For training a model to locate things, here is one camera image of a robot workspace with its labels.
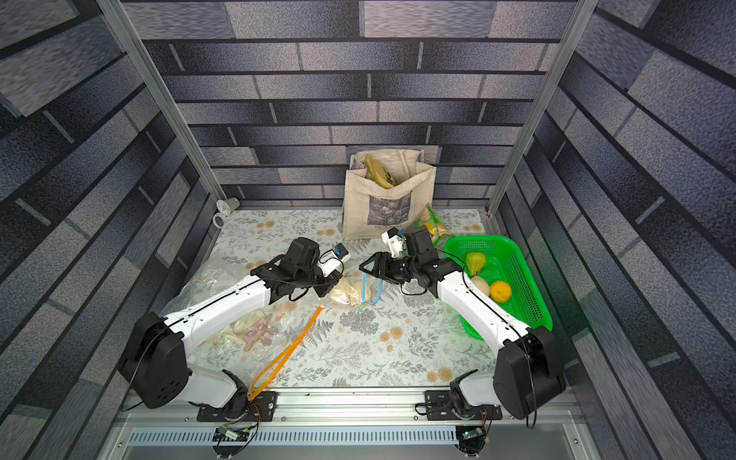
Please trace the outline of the clear bag of buns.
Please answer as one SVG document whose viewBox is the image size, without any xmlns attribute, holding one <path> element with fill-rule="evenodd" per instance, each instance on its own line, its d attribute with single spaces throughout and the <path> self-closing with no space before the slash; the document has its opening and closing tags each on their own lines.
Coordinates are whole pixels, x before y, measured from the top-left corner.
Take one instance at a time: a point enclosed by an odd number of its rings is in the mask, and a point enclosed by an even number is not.
<svg viewBox="0 0 736 460">
<path fill-rule="evenodd" d="M 383 280 L 362 271 L 352 271 L 344 275 L 328 293 L 326 305 L 341 310 L 373 308 L 381 301 Z"/>
</svg>

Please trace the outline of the green fruit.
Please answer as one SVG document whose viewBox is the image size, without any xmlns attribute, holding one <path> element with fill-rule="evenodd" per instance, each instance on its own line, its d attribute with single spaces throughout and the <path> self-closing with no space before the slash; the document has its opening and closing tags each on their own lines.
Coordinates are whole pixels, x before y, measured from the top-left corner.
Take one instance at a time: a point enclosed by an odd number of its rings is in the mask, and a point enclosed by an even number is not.
<svg viewBox="0 0 736 460">
<path fill-rule="evenodd" d="M 477 276 L 487 264 L 486 255 L 482 252 L 470 252 L 466 255 L 466 268 L 469 276 Z"/>
</svg>

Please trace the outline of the yellow pear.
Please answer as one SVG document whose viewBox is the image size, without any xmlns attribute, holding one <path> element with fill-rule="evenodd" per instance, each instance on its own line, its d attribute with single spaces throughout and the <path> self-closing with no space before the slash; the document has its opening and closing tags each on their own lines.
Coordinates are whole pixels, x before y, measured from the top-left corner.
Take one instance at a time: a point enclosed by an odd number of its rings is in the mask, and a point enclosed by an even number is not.
<svg viewBox="0 0 736 460">
<path fill-rule="evenodd" d="M 489 296 L 498 304 L 507 303 L 512 295 L 512 288 L 506 282 L 496 281 L 490 285 Z"/>
</svg>

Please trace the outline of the clear orange zip-top bag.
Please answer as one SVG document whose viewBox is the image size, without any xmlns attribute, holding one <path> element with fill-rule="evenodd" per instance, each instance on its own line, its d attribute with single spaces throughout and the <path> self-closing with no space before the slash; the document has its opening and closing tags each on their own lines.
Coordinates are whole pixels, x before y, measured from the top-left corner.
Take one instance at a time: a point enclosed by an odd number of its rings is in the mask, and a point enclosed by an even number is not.
<svg viewBox="0 0 736 460">
<path fill-rule="evenodd" d="M 276 302 L 270 301 L 270 289 L 260 278 L 249 276 L 235 283 L 226 291 L 214 295 L 195 306 L 169 314 L 164 324 L 181 339 L 184 355 L 188 356 L 199 345 L 221 332 L 231 323 L 242 317 L 266 308 Z M 214 408 L 224 408 L 233 401 L 240 391 L 250 401 L 265 388 L 264 385 L 244 385 L 224 371 L 218 373 L 183 362 L 183 389 L 178 392 L 176 401 L 193 404 L 207 404 Z"/>
</svg>

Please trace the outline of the beige round fruit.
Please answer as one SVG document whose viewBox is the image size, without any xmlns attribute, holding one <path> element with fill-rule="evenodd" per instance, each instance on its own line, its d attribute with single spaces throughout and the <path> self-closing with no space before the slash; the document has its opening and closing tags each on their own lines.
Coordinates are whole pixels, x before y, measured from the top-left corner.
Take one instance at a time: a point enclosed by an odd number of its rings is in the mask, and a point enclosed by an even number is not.
<svg viewBox="0 0 736 460">
<path fill-rule="evenodd" d="M 473 282 L 473 285 L 481 291 L 486 297 L 489 297 L 491 294 L 491 287 L 490 285 L 480 276 L 475 276 L 471 278 L 471 281 Z"/>
</svg>

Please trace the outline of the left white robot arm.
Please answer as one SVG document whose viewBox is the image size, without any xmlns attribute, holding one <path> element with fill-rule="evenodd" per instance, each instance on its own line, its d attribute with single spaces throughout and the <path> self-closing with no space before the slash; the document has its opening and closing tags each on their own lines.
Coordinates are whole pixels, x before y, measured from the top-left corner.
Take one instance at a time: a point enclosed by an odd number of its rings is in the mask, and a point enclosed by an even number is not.
<svg viewBox="0 0 736 460">
<path fill-rule="evenodd" d="M 164 317 L 147 312 L 133 327 L 118 371 L 149 409 L 183 401 L 215 410 L 228 420 L 240 419 L 250 406 L 245 384 L 229 371 L 189 364 L 189 352 L 243 316 L 295 291 L 325 296 L 338 284 L 349 257 L 344 245 L 322 252 L 318 243 L 300 237 L 286 254 L 253 268 L 223 293 Z"/>
</svg>

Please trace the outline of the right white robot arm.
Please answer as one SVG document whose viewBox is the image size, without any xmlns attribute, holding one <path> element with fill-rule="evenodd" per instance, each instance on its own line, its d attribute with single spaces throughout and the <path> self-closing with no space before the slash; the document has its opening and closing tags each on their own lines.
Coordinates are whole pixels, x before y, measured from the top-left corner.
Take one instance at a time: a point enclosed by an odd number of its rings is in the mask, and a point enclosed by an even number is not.
<svg viewBox="0 0 736 460">
<path fill-rule="evenodd" d="M 383 240 L 388 251 L 372 255 L 360 270 L 397 286 L 417 281 L 458 312 L 496 357 L 493 371 L 471 370 L 450 383 L 448 399 L 458 417 L 500 406 L 516 419 L 534 419 L 565 392 L 552 318 L 516 243 L 457 236 L 437 248 L 425 228 L 391 229 Z"/>
</svg>

